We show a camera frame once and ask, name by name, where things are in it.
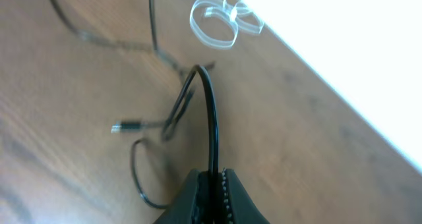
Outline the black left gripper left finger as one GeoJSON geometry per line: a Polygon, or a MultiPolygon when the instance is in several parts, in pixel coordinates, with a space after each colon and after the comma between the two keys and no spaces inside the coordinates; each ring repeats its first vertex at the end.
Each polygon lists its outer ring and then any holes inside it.
{"type": "Polygon", "coordinates": [[[172,203],[154,224],[208,223],[209,196],[208,173],[191,170],[172,203]]]}

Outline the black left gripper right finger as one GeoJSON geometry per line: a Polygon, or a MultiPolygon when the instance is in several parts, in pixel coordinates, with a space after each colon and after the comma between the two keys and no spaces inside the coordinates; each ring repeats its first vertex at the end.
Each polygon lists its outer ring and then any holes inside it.
{"type": "Polygon", "coordinates": [[[217,188],[216,223],[269,224],[233,169],[219,174],[217,188]]]}

